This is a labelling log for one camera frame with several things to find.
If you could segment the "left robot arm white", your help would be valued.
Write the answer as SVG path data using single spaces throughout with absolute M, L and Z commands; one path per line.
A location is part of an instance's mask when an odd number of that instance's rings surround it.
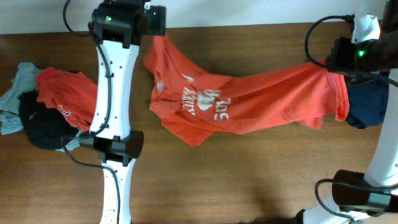
M 129 102 L 141 38 L 164 35 L 167 9 L 150 1 L 103 1 L 92 13 L 89 32 L 98 56 L 98 89 L 93 121 L 79 138 L 98 152 L 104 195 L 100 223 L 131 223 L 132 171 L 144 134 L 131 128 Z

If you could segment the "red t-shirt white print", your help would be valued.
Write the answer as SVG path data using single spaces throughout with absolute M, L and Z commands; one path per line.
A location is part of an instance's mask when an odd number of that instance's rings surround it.
M 219 75 L 157 36 L 144 65 L 155 81 L 150 110 L 192 147 L 216 132 L 247 134 L 290 123 L 320 129 L 325 116 L 344 121 L 349 114 L 344 77 L 313 63 L 246 77 Z

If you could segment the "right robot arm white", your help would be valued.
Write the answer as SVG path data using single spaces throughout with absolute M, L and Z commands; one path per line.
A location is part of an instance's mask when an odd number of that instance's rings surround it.
M 314 186 L 317 204 L 298 212 L 296 223 L 363 223 L 397 213 L 397 1 L 385 2 L 382 19 L 364 11 L 338 16 L 352 23 L 326 63 L 330 72 L 387 86 L 386 113 L 365 172 L 341 169 Z

